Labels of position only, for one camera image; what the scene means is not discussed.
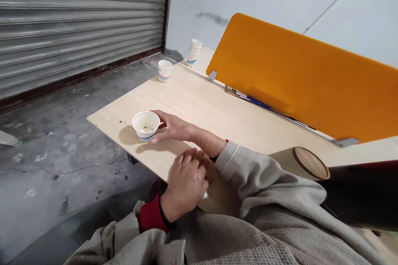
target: hand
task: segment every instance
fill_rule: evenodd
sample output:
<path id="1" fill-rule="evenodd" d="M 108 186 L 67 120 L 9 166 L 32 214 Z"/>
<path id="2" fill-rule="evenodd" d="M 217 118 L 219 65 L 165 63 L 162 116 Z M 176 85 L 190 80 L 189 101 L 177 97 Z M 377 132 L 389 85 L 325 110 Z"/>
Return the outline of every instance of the hand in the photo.
<path id="1" fill-rule="evenodd" d="M 156 144 L 157 142 L 164 140 L 192 141 L 195 131 L 198 129 L 197 126 L 186 122 L 177 116 L 167 114 L 160 110 L 151 112 L 154 112 L 156 115 L 158 115 L 160 121 L 163 122 L 159 126 L 159 129 L 167 127 L 166 132 L 157 134 L 152 139 L 152 144 Z"/>
<path id="2" fill-rule="evenodd" d="M 196 148 L 185 151 L 174 160 L 166 192 L 160 205 L 171 223 L 193 210 L 203 198 L 209 182 L 205 179 L 209 160 Z"/>

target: wall stain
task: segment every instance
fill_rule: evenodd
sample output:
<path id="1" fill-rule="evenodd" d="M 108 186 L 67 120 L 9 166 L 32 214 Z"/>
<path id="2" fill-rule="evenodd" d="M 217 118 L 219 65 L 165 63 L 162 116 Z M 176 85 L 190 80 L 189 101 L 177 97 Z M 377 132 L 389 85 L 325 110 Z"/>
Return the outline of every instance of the wall stain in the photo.
<path id="1" fill-rule="evenodd" d="M 165 56 L 167 58 L 173 59 L 176 63 L 184 60 L 184 56 L 177 50 L 165 49 Z"/>
<path id="2" fill-rule="evenodd" d="M 68 201 L 69 197 L 66 197 L 66 200 L 62 202 L 61 208 L 59 209 L 58 216 L 63 216 L 68 212 Z"/>
<path id="3" fill-rule="evenodd" d="M 228 26 L 229 20 L 222 18 L 220 15 L 214 14 L 212 12 L 201 12 L 196 14 L 196 18 L 200 19 L 201 17 L 212 20 L 217 25 L 226 28 Z"/>

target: gray knit sleeve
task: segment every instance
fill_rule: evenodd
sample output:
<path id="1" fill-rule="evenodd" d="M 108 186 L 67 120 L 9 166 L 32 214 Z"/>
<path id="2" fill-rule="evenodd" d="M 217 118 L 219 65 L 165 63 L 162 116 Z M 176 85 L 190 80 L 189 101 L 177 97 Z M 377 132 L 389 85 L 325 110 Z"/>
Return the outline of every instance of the gray knit sleeve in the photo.
<path id="1" fill-rule="evenodd" d="M 215 166 L 238 190 L 240 217 L 267 235 L 298 252 L 333 253 L 333 261 L 383 264 L 365 240 L 320 206 L 326 191 L 318 183 L 286 172 L 269 156 L 231 141 Z"/>

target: rolling shutter door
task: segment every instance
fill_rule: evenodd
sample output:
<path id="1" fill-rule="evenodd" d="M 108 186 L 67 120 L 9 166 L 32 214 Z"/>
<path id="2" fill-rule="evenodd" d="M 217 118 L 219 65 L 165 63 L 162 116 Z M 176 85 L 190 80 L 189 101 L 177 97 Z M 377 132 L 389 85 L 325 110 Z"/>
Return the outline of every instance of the rolling shutter door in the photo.
<path id="1" fill-rule="evenodd" d="M 0 99 L 159 48 L 166 0 L 0 0 Z"/>

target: orange desk divider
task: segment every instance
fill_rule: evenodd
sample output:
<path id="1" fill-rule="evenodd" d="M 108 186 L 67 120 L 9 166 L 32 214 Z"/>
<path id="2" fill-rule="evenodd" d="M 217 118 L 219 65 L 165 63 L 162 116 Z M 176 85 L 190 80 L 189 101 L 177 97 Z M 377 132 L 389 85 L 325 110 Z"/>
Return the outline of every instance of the orange desk divider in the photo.
<path id="1" fill-rule="evenodd" d="M 235 14 L 207 75 L 337 139 L 398 135 L 398 70 Z"/>

